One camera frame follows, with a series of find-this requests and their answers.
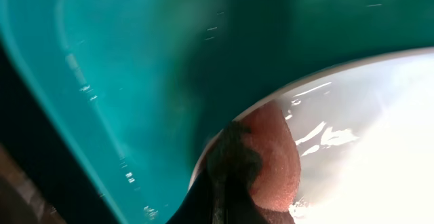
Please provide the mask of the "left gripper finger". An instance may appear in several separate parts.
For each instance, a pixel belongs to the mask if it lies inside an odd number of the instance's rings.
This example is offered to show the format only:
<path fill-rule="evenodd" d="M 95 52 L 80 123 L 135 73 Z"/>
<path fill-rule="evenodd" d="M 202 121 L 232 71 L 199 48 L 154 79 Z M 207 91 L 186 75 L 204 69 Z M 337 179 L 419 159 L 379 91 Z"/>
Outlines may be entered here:
<path fill-rule="evenodd" d="M 235 177 L 223 185 L 223 224 L 263 224 L 266 219 L 256 209 L 245 186 Z M 207 171 L 199 174 L 169 224 L 212 224 L 216 194 Z"/>

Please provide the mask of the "light blue plate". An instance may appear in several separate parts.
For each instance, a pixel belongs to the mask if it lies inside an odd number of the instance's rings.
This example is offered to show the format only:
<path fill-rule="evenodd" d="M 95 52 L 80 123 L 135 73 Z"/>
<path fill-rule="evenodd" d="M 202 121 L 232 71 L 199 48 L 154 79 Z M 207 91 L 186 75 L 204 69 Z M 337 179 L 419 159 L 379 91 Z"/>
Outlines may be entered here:
<path fill-rule="evenodd" d="M 295 222 L 433 222 L 432 48 L 334 67 L 268 100 L 300 152 Z"/>

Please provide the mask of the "dark sponge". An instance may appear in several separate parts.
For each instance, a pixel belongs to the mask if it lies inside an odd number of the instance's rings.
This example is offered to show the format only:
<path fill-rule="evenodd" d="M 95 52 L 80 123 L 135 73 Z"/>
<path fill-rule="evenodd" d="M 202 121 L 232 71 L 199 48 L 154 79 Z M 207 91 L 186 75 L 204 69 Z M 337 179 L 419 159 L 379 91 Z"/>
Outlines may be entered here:
<path fill-rule="evenodd" d="M 206 169 L 221 188 L 230 176 L 252 198 L 269 221 L 290 218 L 288 208 L 300 184 L 301 166 L 296 143 L 275 101 L 239 121 L 230 122 L 206 155 Z"/>

